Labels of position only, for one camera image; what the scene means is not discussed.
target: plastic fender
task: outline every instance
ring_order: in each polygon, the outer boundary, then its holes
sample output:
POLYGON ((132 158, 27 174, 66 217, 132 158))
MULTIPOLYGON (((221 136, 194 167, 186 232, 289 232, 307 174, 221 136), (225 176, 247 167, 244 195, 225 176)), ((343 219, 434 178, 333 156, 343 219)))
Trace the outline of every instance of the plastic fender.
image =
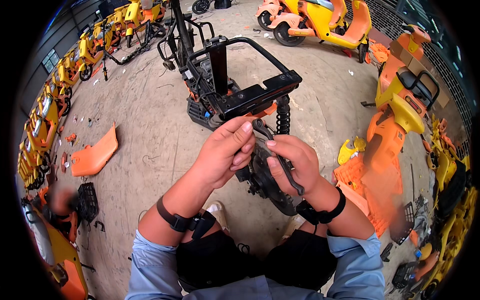
POLYGON ((268 28, 274 29, 282 22, 287 22, 290 25, 290 28, 298 28, 302 19, 302 17, 294 13, 283 13, 276 17, 275 20, 273 20, 268 26, 268 28))
POLYGON ((272 16, 278 15, 278 11, 281 10, 282 7, 278 4, 267 4, 267 5, 262 5, 258 7, 257 13, 255 14, 255 17, 258 17, 261 13, 264 11, 268 11, 272 16))

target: yellow scooter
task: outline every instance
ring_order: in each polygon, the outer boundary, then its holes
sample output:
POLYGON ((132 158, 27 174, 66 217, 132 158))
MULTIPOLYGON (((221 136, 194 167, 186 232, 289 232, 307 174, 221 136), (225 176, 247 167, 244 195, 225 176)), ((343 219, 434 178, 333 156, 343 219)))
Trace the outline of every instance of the yellow scooter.
POLYGON ((268 28, 273 29, 275 39, 284 46, 296 46, 306 36, 316 36, 321 42, 328 41, 349 49, 358 48, 359 61, 363 63, 369 47, 368 33, 372 28, 372 20, 365 1, 353 0, 352 9, 352 23, 342 36, 330 30, 329 23, 335 8, 327 0, 300 0, 298 15, 283 13, 268 28))
MULTIPOLYGON (((342 36, 345 34, 348 26, 344 20, 345 14, 347 13, 347 6, 344 0, 330 0, 330 2, 334 6, 334 11, 328 27, 330 30, 335 30, 335 33, 342 36)), ((258 24, 262 29, 272 31, 268 26, 277 16, 283 13, 299 14, 297 5, 297 0, 264 0, 263 5, 258 6, 255 17, 257 17, 258 24)))

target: black metal lever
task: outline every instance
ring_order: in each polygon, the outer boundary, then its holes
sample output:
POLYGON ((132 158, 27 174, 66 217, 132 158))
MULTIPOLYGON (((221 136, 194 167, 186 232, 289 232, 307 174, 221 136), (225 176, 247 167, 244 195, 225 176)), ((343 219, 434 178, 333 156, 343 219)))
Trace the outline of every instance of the black metal lever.
MULTIPOLYGON (((253 129, 255 129, 259 133, 266 136, 268 140, 270 141, 274 140, 273 135, 268 130, 268 128, 264 125, 264 122, 262 121, 262 119, 258 118, 253 120, 252 126, 253 126, 253 129)), ((296 183, 295 180, 293 180, 292 174, 290 173, 290 167, 288 166, 287 161, 278 154, 276 156, 278 157, 278 161, 280 162, 280 165, 282 166, 282 169, 285 172, 285 175, 287 176, 288 181, 297 190, 298 195, 302 196, 305 193, 305 189, 301 185, 296 183)))

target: rear shock absorber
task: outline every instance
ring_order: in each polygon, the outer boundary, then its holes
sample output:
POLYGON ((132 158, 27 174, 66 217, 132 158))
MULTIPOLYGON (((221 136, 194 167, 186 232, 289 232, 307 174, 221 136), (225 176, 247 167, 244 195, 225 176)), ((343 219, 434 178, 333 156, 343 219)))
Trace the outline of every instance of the rear shock absorber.
POLYGON ((302 17, 303 17, 303 20, 301 20, 299 23, 299 29, 307 28, 307 26, 305 26, 305 23, 307 23, 308 17, 306 15, 302 15, 302 17))
POLYGON ((276 133, 290 134, 290 98, 283 96, 276 102, 276 133))

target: black basket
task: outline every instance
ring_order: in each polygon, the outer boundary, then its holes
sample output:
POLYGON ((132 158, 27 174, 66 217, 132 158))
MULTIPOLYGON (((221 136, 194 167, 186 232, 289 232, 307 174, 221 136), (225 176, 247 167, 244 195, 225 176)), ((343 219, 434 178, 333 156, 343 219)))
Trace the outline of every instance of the black basket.
POLYGON ((410 276, 413 274, 413 270, 417 267, 418 262, 411 262, 401 264, 393 276, 392 283, 395 288, 404 288, 410 281, 410 276))
POLYGON ((413 204, 412 202, 408 202, 407 205, 405 205, 403 213, 399 211, 396 219, 390 225, 390 238, 398 245, 401 245, 412 232, 413 226, 415 225, 414 220, 413 204))
POLYGON ((78 188, 78 215, 88 223, 92 222, 98 215, 98 201, 96 199, 95 188, 92 182, 87 182, 78 188))
POLYGON ((224 10, 232 6, 232 0, 215 0, 213 7, 216 10, 224 10))

